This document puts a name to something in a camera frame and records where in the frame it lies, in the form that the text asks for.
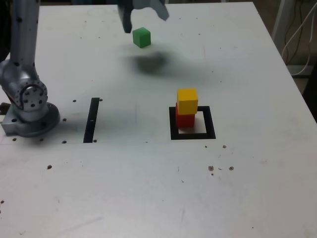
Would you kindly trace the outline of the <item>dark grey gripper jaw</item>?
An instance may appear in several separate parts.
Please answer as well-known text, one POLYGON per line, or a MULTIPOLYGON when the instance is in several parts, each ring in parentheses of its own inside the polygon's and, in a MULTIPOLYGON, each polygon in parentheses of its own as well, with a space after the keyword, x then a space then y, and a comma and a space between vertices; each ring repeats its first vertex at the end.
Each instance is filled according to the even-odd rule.
POLYGON ((132 3, 119 3, 117 8, 124 32, 128 34, 131 33, 131 12, 133 10, 132 3))

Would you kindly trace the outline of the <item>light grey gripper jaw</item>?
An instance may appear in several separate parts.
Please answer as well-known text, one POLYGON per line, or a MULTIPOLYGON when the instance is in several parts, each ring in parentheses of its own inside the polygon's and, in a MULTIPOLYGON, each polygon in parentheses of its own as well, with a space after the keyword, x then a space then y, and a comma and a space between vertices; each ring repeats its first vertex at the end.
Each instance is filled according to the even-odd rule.
POLYGON ((132 0, 134 9, 141 10, 144 8, 152 8, 158 17, 164 21, 169 18, 169 13, 165 7, 163 0, 132 0))

